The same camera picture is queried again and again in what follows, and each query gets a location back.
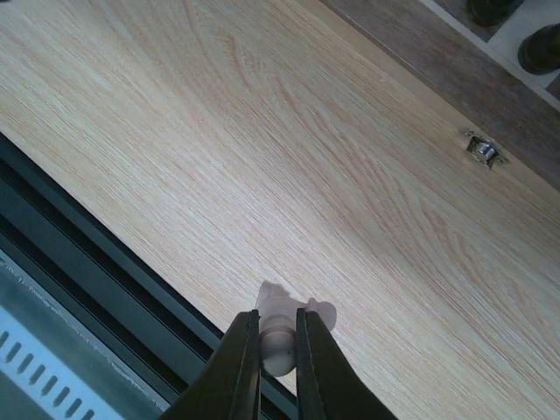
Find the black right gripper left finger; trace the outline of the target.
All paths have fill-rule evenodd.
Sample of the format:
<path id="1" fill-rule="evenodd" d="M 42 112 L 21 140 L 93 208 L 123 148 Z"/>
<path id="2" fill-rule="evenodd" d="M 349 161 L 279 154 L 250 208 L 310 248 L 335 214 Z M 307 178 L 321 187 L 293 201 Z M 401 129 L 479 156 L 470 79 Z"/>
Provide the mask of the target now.
<path id="1" fill-rule="evenodd" d="M 196 381 L 160 417 L 257 419 L 261 408 L 259 313 L 236 315 Z"/>

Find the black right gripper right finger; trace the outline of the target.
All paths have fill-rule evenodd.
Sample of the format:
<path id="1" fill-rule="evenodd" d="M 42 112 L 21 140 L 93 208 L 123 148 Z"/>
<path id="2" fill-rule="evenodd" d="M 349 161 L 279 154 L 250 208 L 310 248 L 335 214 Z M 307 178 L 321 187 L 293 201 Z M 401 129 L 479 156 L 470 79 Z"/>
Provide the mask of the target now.
<path id="1" fill-rule="evenodd" d="M 297 310 L 296 360 L 300 419 L 396 420 L 354 372 L 315 311 Z"/>

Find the white chess pawn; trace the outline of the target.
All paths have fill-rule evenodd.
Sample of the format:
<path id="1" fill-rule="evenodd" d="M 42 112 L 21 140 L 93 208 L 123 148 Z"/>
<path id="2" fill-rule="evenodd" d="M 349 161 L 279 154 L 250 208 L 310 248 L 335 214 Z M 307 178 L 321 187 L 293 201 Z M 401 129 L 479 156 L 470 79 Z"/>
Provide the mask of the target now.
<path id="1" fill-rule="evenodd" d="M 262 367 L 273 377 L 286 376 L 296 366 L 298 309 L 316 312 L 329 331 L 336 326 L 337 310 L 332 303 L 313 297 L 301 302 L 278 283 L 262 282 L 255 308 L 259 312 Z"/>

